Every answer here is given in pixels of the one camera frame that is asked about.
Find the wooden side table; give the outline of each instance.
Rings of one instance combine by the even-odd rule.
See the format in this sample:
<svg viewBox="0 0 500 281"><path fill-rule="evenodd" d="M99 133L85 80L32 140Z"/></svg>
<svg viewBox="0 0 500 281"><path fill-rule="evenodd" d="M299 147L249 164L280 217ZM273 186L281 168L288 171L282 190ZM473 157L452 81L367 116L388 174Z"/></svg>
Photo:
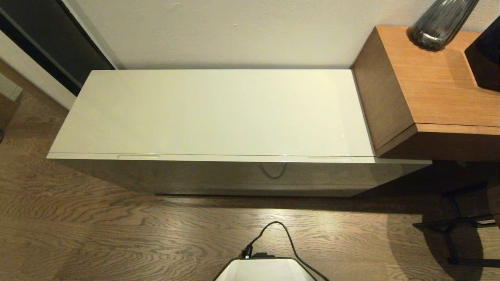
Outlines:
<svg viewBox="0 0 500 281"><path fill-rule="evenodd" d="M376 155L500 162L500 93L477 86L459 32L443 51L404 26L376 26L352 69Z"/></svg>

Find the glass vase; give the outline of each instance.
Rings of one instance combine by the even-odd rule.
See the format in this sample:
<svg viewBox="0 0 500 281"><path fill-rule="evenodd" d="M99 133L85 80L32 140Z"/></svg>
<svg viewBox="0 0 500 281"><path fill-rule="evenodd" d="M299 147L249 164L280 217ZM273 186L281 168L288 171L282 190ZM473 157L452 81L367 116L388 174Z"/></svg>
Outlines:
<svg viewBox="0 0 500 281"><path fill-rule="evenodd" d="M409 36L428 51L442 50L460 31L479 0L436 0L420 17Z"/></svg>

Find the white cabinet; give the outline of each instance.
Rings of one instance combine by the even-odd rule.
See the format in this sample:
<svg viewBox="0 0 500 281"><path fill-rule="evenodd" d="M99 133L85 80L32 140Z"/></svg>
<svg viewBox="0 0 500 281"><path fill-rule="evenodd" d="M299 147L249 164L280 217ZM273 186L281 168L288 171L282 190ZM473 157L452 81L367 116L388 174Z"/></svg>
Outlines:
<svg viewBox="0 0 500 281"><path fill-rule="evenodd" d="M431 164L374 157L351 70L325 69L93 71L47 157L146 192L234 195L351 196ZM289 164L271 179L259 163Z"/></svg>

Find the black metal chair frame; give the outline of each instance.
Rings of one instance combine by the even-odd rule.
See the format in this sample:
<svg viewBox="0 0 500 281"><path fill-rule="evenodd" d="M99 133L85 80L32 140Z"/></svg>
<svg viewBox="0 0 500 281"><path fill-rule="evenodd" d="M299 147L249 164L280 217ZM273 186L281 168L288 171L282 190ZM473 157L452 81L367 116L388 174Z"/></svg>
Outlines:
<svg viewBox="0 0 500 281"><path fill-rule="evenodd" d="M452 239L452 231L458 224L468 224L474 228L497 227L496 222L481 223L483 221L493 220L493 215L491 213L476 215L476 216L462 216L459 206L455 201L455 197L458 195L475 192L478 190L485 189L486 187L487 183L480 183L464 187L458 190L453 190L450 192L443 193L442 197L449 201L455 218L430 221L430 222L420 222L413 224L414 227L420 230L422 230L422 228L425 228L430 231L442 234L444 236L444 240L446 241L446 246L450 254L450 257L447 258L447 261L451 265L500 268L500 259L459 257L457 253L457 248L455 247L455 243L453 242Z"/></svg>

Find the glossy white cabinet top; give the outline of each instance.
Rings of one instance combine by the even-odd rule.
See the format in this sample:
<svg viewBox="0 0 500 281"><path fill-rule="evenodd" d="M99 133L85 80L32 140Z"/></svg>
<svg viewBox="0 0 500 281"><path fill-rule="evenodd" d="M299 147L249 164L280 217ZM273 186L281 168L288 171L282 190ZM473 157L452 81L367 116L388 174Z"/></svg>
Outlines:
<svg viewBox="0 0 500 281"><path fill-rule="evenodd" d="M351 70L324 69L93 71L48 158L419 163L375 158Z"/></svg>

